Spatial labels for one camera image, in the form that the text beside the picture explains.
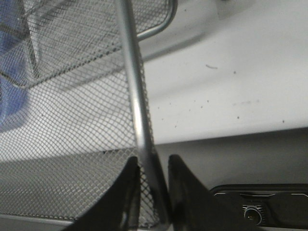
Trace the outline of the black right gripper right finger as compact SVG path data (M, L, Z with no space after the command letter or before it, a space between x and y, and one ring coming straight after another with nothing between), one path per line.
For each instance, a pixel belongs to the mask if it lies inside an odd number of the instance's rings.
M168 159L168 184L175 231L261 230L219 202L177 154Z

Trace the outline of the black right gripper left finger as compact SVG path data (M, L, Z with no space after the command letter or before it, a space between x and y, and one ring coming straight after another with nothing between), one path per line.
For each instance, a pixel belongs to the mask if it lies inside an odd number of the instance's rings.
M65 231L136 231L139 225L141 180L137 157L130 157L101 199Z

